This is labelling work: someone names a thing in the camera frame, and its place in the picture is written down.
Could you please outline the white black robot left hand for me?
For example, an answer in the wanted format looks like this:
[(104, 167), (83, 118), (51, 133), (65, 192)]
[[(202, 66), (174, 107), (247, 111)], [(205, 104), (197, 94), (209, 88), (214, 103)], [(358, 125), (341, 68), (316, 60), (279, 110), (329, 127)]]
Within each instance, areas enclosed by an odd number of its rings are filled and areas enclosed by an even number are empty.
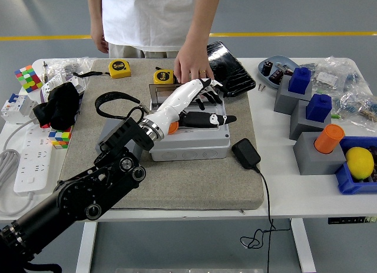
[(218, 88), (227, 93), (226, 88), (218, 81), (211, 78), (194, 79), (180, 87), (167, 97), (157, 111), (145, 116), (140, 127), (154, 141), (160, 141), (169, 133), (172, 123), (178, 123), (184, 127), (215, 128), (235, 122), (236, 116), (218, 115), (205, 111), (184, 111), (192, 101), (200, 102), (200, 96), (204, 95), (212, 103), (222, 103), (219, 95), (214, 91)]

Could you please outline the person's left hand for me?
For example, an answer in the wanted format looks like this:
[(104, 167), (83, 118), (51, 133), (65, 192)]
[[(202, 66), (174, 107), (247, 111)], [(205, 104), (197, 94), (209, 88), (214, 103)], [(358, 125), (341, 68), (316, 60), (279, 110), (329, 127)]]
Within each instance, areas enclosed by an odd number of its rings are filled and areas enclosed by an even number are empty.
[(214, 79), (208, 61), (207, 46), (184, 44), (174, 61), (174, 75), (181, 84), (198, 78)]

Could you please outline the person's right hand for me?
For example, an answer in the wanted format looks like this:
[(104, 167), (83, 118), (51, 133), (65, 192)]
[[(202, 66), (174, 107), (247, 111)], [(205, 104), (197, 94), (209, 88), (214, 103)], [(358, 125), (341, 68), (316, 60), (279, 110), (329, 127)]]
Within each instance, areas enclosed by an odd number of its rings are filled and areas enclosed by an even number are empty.
[(91, 38), (100, 52), (108, 54), (108, 42), (104, 38), (102, 23), (91, 24)]

